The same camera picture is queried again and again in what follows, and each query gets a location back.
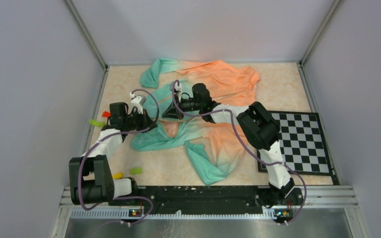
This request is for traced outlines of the teal and orange jacket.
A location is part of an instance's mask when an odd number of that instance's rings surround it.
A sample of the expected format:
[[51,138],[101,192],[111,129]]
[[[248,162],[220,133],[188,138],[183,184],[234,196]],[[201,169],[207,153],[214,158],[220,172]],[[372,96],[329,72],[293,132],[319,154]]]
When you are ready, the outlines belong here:
[[244,158],[248,141],[237,123],[230,124],[231,110],[223,106],[246,107],[255,101],[259,73],[250,66],[235,68],[221,60],[211,62],[178,61],[159,58],[140,78],[141,86],[153,88],[144,107],[154,117],[171,104],[169,85],[159,87],[159,76],[177,72],[183,77],[184,91],[202,83],[217,106],[197,107],[183,121],[164,121],[156,129],[135,136],[130,146],[136,151],[158,151],[184,146],[196,174],[206,185],[224,180]]

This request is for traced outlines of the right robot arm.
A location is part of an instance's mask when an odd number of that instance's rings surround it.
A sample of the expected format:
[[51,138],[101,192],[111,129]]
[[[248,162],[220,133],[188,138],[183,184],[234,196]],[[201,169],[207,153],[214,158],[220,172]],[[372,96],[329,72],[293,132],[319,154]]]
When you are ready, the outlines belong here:
[[290,168],[286,165],[280,148],[280,123],[260,103],[253,102],[249,106],[230,106],[216,102],[203,83],[192,87],[189,95],[182,90],[182,84],[174,81],[170,85],[172,102],[162,114],[163,118],[182,119],[184,116],[201,117],[208,123],[226,123],[234,131],[239,126],[248,143],[258,150],[255,158],[266,166],[269,189],[259,195],[261,205],[271,208],[277,204],[285,204],[291,198],[295,184],[290,176]]

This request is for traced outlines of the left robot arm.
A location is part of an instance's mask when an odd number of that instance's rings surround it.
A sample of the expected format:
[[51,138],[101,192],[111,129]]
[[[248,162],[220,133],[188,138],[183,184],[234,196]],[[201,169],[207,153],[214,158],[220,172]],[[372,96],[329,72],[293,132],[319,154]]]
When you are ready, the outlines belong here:
[[143,103],[131,106],[122,102],[110,104],[108,124],[103,126],[96,142],[83,155],[69,161],[70,197],[73,204],[84,210],[117,197],[127,205],[139,199],[134,179],[115,181],[108,162],[127,135],[148,132],[157,126]]

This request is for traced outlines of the red block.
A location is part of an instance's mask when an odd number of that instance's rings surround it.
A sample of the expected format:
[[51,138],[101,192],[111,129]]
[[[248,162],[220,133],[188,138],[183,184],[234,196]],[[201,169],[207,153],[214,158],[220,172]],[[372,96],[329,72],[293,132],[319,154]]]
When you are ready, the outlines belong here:
[[103,117],[103,118],[109,118],[110,116],[111,116],[111,113],[108,111],[102,112],[102,115],[101,115],[101,117]]

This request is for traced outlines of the lime green curved block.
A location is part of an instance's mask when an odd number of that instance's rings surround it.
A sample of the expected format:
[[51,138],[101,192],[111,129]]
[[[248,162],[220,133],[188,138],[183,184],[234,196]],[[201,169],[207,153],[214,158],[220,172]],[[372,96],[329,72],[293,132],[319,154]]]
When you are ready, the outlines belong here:
[[106,123],[104,121],[97,121],[97,120],[94,120],[94,119],[90,119],[89,120],[89,124],[91,126],[99,127],[99,128],[103,128],[106,125]]

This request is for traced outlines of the yellow block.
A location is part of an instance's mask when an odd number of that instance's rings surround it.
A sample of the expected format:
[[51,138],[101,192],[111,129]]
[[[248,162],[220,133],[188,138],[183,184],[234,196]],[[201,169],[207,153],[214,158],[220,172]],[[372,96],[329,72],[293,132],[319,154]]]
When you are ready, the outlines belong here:
[[122,172],[118,172],[114,175],[112,175],[113,179],[122,179],[124,177]]

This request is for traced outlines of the black white checkerboard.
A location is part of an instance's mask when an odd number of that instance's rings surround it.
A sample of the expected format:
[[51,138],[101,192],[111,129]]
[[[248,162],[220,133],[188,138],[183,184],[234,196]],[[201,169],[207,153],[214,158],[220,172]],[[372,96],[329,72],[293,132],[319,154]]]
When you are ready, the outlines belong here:
[[301,175],[334,176],[318,113],[272,111],[280,123],[281,154]]

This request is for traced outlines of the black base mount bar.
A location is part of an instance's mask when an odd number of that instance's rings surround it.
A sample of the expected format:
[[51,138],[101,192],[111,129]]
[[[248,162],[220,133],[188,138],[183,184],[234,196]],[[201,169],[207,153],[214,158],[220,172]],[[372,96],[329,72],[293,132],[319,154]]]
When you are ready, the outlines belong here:
[[301,205],[299,188],[282,198],[266,186],[146,186],[138,187],[131,200],[116,199],[111,206],[149,207],[152,215],[243,215],[261,214],[267,208],[288,208]]

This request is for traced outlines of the aluminium front rail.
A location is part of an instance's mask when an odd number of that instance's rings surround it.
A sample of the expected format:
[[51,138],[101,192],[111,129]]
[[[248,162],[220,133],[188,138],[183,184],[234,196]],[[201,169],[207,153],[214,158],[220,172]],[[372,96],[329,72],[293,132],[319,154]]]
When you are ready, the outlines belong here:
[[350,186],[298,186],[282,198],[266,186],[136,186],[131,193],[113,198],[85,196],[75,203],[66,187],[55,229],[70,218],[110,219],[132,224],[150,219],[168,220],[269,220],[288,225],[305,209],[358,206]]

